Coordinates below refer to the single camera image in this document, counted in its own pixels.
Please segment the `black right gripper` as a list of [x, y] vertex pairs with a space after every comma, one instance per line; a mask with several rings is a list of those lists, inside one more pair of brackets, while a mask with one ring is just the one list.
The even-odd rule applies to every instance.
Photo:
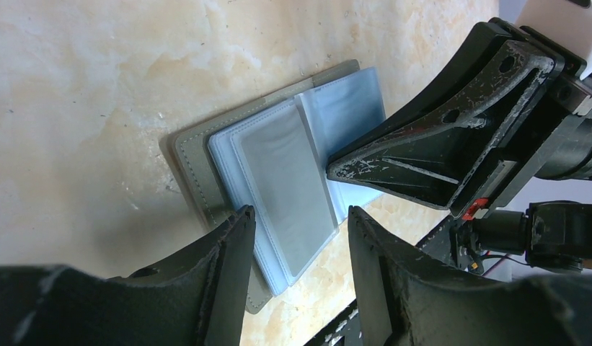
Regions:
[[327, 176], [472, 220], [532, 178], [592, 181], [592, 66], [529, 26], [479, 22], [413, 100]]

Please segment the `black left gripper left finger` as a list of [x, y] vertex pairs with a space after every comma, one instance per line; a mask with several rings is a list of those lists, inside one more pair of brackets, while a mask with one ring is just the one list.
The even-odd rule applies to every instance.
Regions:
[[255, 210], [126, 278], [0, 266], [0, 345], [238, 345]]

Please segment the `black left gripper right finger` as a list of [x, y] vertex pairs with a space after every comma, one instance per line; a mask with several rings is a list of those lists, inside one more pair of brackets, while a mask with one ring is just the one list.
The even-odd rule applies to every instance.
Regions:
[[414, 345], [592, 345], [592, 275], [534, 275], [504, 283], [465, 271], [428, 307], [440, 325]]

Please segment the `grey card holder wallet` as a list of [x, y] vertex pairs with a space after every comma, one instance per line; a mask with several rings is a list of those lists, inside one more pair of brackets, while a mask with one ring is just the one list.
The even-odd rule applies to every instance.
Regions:
[[357, 60], [217, 115], [169, 141], [186, 190], [214, 228], [244, 205], [255, 209], [250, 314], [293, 286], [332, 241], [352, 205], [373, 188], [327, 178], [331, 155], [384, 122], [374, 67]]

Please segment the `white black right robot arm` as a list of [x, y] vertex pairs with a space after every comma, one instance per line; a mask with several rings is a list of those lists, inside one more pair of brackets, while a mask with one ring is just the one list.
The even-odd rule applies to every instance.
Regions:
[[507, 204], [532, 178], [592, 181], [592, 74], [536, 30], [477, 23], [403, 108], [329, 158], [334, 181], [449, 215], [420, 243], [480, 275], [507, 254], [553, 272], [592, 268], [592, 205]]

